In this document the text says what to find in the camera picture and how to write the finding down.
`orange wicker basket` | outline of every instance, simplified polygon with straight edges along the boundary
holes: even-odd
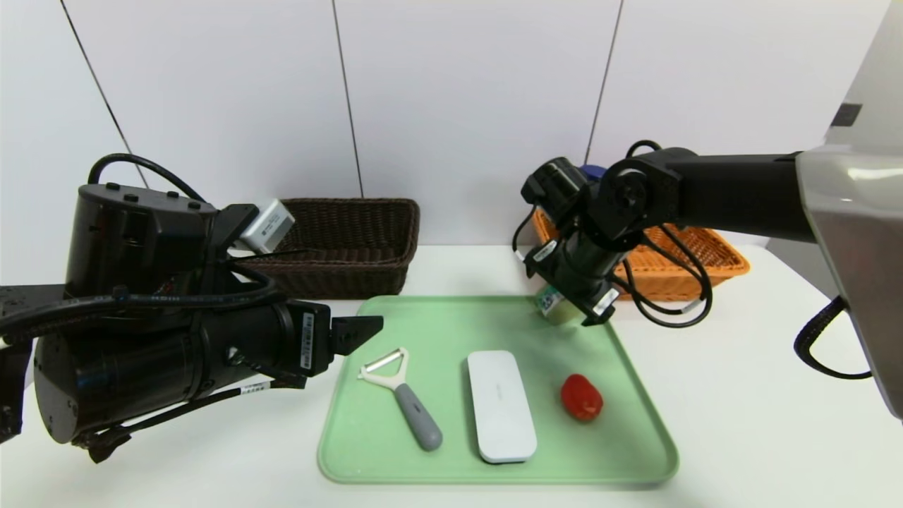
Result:
[[[558,237],[554,224],[541,210],[533,214],[533,225],[543,243]],[[703,228],[678,230],[670,225],[667,227],[703,263],[709,279],[712,280],[712,287],[749,272],[749,262],[715,231]],[[646,235],[670,254],[687,263],[690,262],[659,228],[646,230]],[[649,247],[640,245],[633,249],[628,260],[633,268],[637,290],[650,300],[688,301],[699,297],[699,283],[696,279]],[[618,266],[615,273],[624,278],[624,267]],[[620,299],[629,300],[630,295],[621,295]]]

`peeler blade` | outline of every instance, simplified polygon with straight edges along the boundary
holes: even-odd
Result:
[[[377,369],[385,367],[386,365],[388,365],[391,362],[394,362],[395,360],[401,358],[401,356],[402,356],[401,348],[398,348],[398,349],[394,350],[393,352],[387,353],[387,354],[383,355],[382,357],[374,360],[373,362],[366,363],[364,365],[362,371],[373,372]]]

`vegetable peeler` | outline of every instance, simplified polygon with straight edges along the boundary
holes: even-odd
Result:
[[[426,451],[433,451],[442,444],[442,431],[436,425],[429,411],[426,410],[423,403],[414,395],[414,391],[405,382],[407,374],[407,361],[410,354],[403,347],[388,353],[378,360],[366,363],[360,367],[359,380],[364,380],[390,389],[396,395],[398,407],[401,408],[405,415],[408,427],[414,433],[417,443]],[[377,376],[371,372],[384,367],[391,362],[401,358],[401,365],[398,372],[394,376]]]

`black cable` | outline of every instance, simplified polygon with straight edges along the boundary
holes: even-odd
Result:
[[[677,248],[679,248],[685,254],[685,256],[687,258],[689,258],[691,260],[691,262],[693,262],[693,264],[699,269],[700,273],[697,274],[696,272],[692,271],[685,263],[683,263],[683,261],[681,261],[677,257],[673,256],[669,252],[661,249],[658,245],[656,245],[651,240],[647,239],[647,245],[649,245],[650,247],[654,246],[653,249],[656,252],[658,252],[660,254],[664,253],[663,255],[665,255],[666,259],[668,259],[671,262],[674,262],[676,265],[680,266],[681,268],[686,269],[695,278],[697,278],[697,280],[700,281],[700,286],[701,286],[700,300],[704,301],[703,311],[697,317],[694,317],[693,319],[682,322],[682,323],[670,323],[670,322],[661,320],[649,313],[648,309],[646,309],[646,307],[649,306],[647,304],[648,299],[645,298],[644,296],[640,295],[640,293],[636,290],[636,287],[633,284],[631,284],[629,282],[625,282],[622,279],[615,277],[614,275],[611,276],[611,279],[619,286],[622,286],[625,289],[627,289],[627,291],[634,297],[633,301],[634,301],[634,305],[637,306],[637,310],[640,312],[640,314],[642,314],[646,319],[648,319],[652,323],[655,323],[656,325],[659,325],[659,326],[663,326],[665,328],[687,328],[689,326],[698,325],[712,311],[712,282],[709,279],[708,273],[705,271],[705,266],[696,257],[696,255],[693,254],[693,252],[689,248],[687,248],[686,245],[680,239],[678,239],[666,227],[659,226],[659,228],[677,246]],[[663,307],[655,306],[654,304],[649,307],[653,308],[659,312],[661,312],[660,309],[664,309]],[[666,310],[668,310],[668,312],[664,312],[663,314],[675,315],[675,314],[673,314],[674,309],[666,309]],[[684,314],[686,312],[687,312],[687,309],[681,309],[679,311],[680,314]]]
[[[236,308],[272,299],[278,294],[275,282],[264,274],[240,265],[229,269],[262,284],[258,289],[226,295],[129,295],[123,288],[113,295],[85,296],[61,300],[23,310],[0,319],[0,337],[7,344],[30,341],[45,334],[48,325],[72,324],[82,319],[130,308],[184,307]]]
[[[137,164],[147,168],[175,185],[176,188],[185,193],[186,196],[196,201],[206,202],[204,201],[204,198],[200,197],[200,194],[196,193],[187,183],[183,182],[181,178],[171,173],[163,166],[154,161],[145,159],[144,157],[132,154],[110,154],[100,157],[98,161],[91,166],[91,171],[88,173],[88,183],[100,183],[100,174],[103,173],[104,169],[108,165],[119,162]]]
[[[186,402],[178,408],[170,409],[158,415],[152,416],[149,419],[143,419],[133,425],[126,427],[113,427],[100,434],[79,435],[72,440],[72,444],[78,447],[86,448],[88,450],[88,453],[91,455],[91,459],[94,460],[94,462],[103,462],[113,454],[117,447],[124,445],[129,439],[131,439],[132,434],[134,434],[138,430],[155,427],[157,425],[160,425],[161,423],[170,421],[171,419],[176,419],[180,416],[191,413],[192,411],[206,408],[210,404],[214,404],[216,402],[233,399],[239,395],[254,393],[257,391],[266,390],[268,388],[279,389],[297,387],[290,386],[289,384],[282,381],[269,381],[265,383],[256,383],[244,387],[218,391],[217,393],[210,394],[202,399],[196,399]]]
[[[517,226],[517,229],[514,231],[514,238],[511,239],[511,250],[517,252],[517,237],[520,236],[520,231],[524,229],[526,224],[530,222],[530,219],[533,218],[533,214],[536,213],[536,205],[533,205],[533,208],[530,210],[530,213],[527,214],[526,219]]]
[[[653,303],[646,296],[644,296],[642,293],[640,293],[639,290],[637,289],[636,282],[633,278],[633,268],[630,266],[630,261],[628,261],[627,259],[624,259],[623,261],[621,261],[621,264],[624,266],[625,274],[627,274],[627,284],[626,285],[621,284],[624,281],[617,276],[613,277],[612,279],[616,284],[618,284],[621,287],[624,287],[624,289],[626,289],[627,292],[630,293],[631,296],[633,296],[634,300],[639,299],[644,304],[646,304],[646,306],[648,306],[651,309],[655,310],[656,312],[660,312],[664,315],[683,315],[683,314],[685,314],[683,309],[673,309],[673,308],[662,307],[658,304]]]
[[[632,157],[633,153],[637,151],[637,148],[640,148],[642,146],[652,148],[653,151],[662,149],[662,146],[659,145],[658,143],[656,143],[655,141],[651,141],[649,139],[641,139],[630,146],[630,148],[627,151],[627,158]]]
[[[683,268],[684,271],[686,271],[687,273],[692,275],[693,278],[695,278],[696,281],[699,282],[700,287],[703,285],[703,276],[701,274],[699,274],[696,270],[694,270],[692,267],[690,267],[690,265],[687,265],[686,261],[678,258],[677,256],[668,252],[667,250],[662,249],[662,247],[660,245],[656,244],[654,241],[652,241],[646,235],[643,235],[643,245],[654,250],[662,258],[665,258],[668,261],[671,261],[673,264],[677,265],[678,267]]]
[[[846,309],[846,302],[843,301],[843,298],[841,296],[838,296],[834,300],[832,300],[831,303],[820,310],[818,314],[810,319],[809,322],[805,324],[803,329],[800,330],[799,335],[796,336],[796,340],[793,343],[793,350],[796,352],[796,356],[798,356],[799,359],[803,361],[803,363],[821,372],[822,374],[827,374],[831,377],[842,380],[869,379],[871,377],[871,371],[863,372],[860,374],[847,374],[844,372],[838,372],[830,367],[824,366],[824,364],[816,360],[812,355],[812,346],[815,344],[815,341],[822,334],[825,327],[827,327],[827,325],[829,325],[835,317],[843,312],[844,309]]]

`white wall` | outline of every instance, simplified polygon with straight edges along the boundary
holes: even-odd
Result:
[[[78,187],[124,146],[60,2],[0,9],[0,283],[60,283]],[[107,178],[141,184],[132,165],[111,166]]]
[[[585,156],[618,0],[337,0],[367,197],[428,244],[499,244],[546,160]]]
[[[887,4],[626,0],[589,162],[646,138],[702,155],[821,145]]]
[[[67,6],[134,153],[218,206],[360,197],[330,0]]]

